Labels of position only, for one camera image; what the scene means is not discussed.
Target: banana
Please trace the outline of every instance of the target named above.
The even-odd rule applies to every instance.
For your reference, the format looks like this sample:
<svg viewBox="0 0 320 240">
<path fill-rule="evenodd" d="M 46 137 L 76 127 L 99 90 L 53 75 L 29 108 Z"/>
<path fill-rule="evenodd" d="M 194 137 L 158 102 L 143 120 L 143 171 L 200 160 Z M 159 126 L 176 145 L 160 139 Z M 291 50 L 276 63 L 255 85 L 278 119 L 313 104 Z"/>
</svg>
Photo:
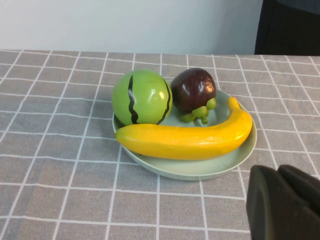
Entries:
<svg viewBox="0 0 320 240">
<path fill-rule="evenodd" d="M 206 160 L 238 148 L 252 128 L 249 113 L 234 97 L 227 99 L 228 119 L 208 127 L 131 124 L 119 128 L 115 139 L 128 150 L 150 157 L 174 160 Z"/>
</svg>

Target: plastic fruit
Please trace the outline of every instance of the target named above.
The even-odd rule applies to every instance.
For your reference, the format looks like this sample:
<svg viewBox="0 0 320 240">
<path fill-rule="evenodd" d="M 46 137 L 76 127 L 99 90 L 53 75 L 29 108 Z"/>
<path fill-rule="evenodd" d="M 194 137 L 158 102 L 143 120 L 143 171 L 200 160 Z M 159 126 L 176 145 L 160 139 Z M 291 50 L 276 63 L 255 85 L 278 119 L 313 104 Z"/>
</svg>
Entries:
<svg viewBox="0 0 320 240">
<path fill-rule="evenodd" d="M 172 101 L 171 89 L 162 76 L 146 69 L 125 74 L 111 97 L 114 114 L 125 126 L 160 124 L 169 115 Z"/>
<path fill-rule="evenodd" d="M 206 160 L 238 148 L 252 128 L 250 114 L 234 97 L 227 99 L 228 119 L 208 127 L 139 124 L 119 128 L 115 139 L 128 150 L 156 158 Z"/>
<path fill-rule="evenodd" d="M 200 118 L 207 124 L 209 110 L 216 106 L 216 84 L 206 70 L 194 67 L 177 75 L 171 82 L 173 105 L 183 114 L 184 122 Z"/>
</svg>

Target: black stripe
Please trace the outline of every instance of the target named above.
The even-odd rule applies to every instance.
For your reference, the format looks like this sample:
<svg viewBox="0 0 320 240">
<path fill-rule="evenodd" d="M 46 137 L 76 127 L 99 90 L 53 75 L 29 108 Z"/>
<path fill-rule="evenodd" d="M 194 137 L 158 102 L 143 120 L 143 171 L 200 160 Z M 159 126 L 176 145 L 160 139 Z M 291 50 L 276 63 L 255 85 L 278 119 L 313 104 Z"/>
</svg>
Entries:
<svg viewBox="0 0 320 240">
<path fill-rule="evenodd" d="M 164 84 L 165 84 L 165 86 L 166 86 L 166 90 L 167 90 L 167 92 L 168 92 L 168 101 L 166 102 L 166 109 L 165 109 L 165 111 L 164 111 L 164 113 L 163 113 L 163 116 L 162 116 L 162 118 L 157 122 L 157 124 L 160 124 L 160 123 L 165 119 L 167 113 L 168 113 L 169 110 L 170 110 L 171 94 L 170 94 L 169 87 L 168 87 L 168 85 L 167 85 L 167 83 L 166 83 L 166 80 L 163 79 L 163 81 L 164 81 Z"/>
<path fill-rule="evenodd" d="M 130 81 L 129 81 L 129 87 L 128 87 L 128 94 L 129 94 L 129 111 L 131 113 L 131 121 L 133 124 L 137 124 L 137 120 L 138 120 L 138 113 L 134 110 L 134 104 L 136 101 L 135 95 L 132 92 L 132 87 L 134 84 L 134 76 L 132 75 L 130 77 Z"/>
</svg>

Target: plate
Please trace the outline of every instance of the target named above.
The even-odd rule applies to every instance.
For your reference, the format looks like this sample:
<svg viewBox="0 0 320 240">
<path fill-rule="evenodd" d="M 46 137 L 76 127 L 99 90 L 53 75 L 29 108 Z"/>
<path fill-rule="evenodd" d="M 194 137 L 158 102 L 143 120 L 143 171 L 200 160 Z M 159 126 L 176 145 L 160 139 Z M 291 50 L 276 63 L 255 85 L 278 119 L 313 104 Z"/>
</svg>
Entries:
<svg viewBox="0 0 320 240">
<path fill-rule="evenodd" d="M 227 99 L 230 96 L 223 91 L 217 90 L 216 93 L 216 107 L 210 111 L 208 124 L 202 125 L 201 120 L 195 122 L 181 122 L 177 116 L 178 110 L 172 105 L 172 110 L 169 116 L 161 123 L 161 125 L 182 126 L 182 127 L 209 127 L 220 124 L 227 120 L 229 116 L 229 108 Z M 246 108 L 239 102 L 239 106 L 245 110 Z M 113 131 L 121 128 L 123 125 L 113 113 L 112 117 Z M 125 152 L 139 165 L 148 169 L 151 172 L 161 176 L 186 181 L 206 180 L 212 179 L 236 168 L 242 164 L 253 152 L 257 142 L 257 128 L 255 122 L 252 120 L 252 128 L 248 138 L 244 143 L 228 154 L 215 157 L 208 160 L 201 161 L 184 161 L 172 160 L 166 158 L 150 157 L 132 152 L 125 148 Z"/>
</svg>

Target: dark purple fruit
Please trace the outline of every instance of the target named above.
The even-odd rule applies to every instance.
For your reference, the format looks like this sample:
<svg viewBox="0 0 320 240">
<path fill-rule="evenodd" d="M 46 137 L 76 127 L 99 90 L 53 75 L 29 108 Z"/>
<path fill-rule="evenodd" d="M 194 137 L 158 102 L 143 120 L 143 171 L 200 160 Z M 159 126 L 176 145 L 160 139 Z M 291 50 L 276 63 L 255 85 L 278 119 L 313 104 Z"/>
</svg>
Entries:
<svg viewBox="0 0 320 240">
<path fill-rule="evenodd" d="M 177 75 L 170 85 L 173 105 L 182 113 L 185 122 L 201 118 L 206 124 L 208 110 L 216 106 L 216 84 L 206 70 L 194 67 Z"/>
</svg>

